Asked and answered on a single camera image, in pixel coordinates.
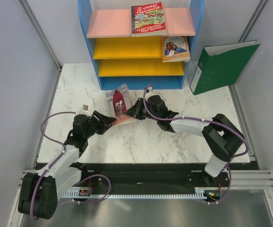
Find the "yellow shelf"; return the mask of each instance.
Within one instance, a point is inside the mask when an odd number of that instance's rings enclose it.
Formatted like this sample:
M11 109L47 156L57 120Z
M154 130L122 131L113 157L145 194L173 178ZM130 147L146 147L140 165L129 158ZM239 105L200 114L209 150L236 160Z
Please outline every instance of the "yellow shelf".
M97 38L94 59L161 58L160 36Z
M183 76L183 62L162 62L162 59L101 60L100 77Z

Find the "shelf compartment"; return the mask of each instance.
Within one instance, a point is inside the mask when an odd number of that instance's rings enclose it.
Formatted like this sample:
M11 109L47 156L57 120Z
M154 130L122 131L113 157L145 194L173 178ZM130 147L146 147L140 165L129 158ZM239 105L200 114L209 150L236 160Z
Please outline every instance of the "shelf compartment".
M164 8L166 36L195 35L189 8ZM93 10L87 38L131 36L131 9Z
M127 84L130 90L144 89L152 84L154 89L181 89L183 76L152 76L152 77L100 77L102 90L113 90Z
M162 58L160 36L97 38L94 59Z
M162 59L101 60L99 77L183 76L183 62L162 62Z

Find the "pink shelf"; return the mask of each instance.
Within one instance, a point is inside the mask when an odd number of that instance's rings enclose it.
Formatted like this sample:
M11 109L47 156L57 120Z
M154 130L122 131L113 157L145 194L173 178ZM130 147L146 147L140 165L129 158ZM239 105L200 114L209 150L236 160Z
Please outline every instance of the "pink shelf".
M164 8L166 36L195 35L189 8ZM93 10L87 38L131 36L131 9Z

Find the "metal floor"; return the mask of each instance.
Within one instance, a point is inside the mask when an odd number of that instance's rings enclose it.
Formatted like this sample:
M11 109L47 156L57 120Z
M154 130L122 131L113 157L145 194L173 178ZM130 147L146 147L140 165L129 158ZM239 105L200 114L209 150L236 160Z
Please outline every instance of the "metal floor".
M25 216L21 227L273 227L273 220L263 191L232 190L218 205L175 199L69 202L50 220Z

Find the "book on shelf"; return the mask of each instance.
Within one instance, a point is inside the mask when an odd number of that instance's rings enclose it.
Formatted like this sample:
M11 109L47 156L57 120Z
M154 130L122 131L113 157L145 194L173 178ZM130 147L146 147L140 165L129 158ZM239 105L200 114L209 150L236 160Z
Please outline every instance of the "book on shelf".
M186 36L163 36L161 40L163 62L188 62L190 60L190 52Z
M259 45L253 40L205 46L190 84L192 93L198 95L235 84Z
M132 107L132 100L126 84L122 84L117 89L106 93L106 99L110 117L117 119L112 125L121 125L137 121L135 118L124 114L126 110Z
M132 36L166 35L162 3L131 7Z

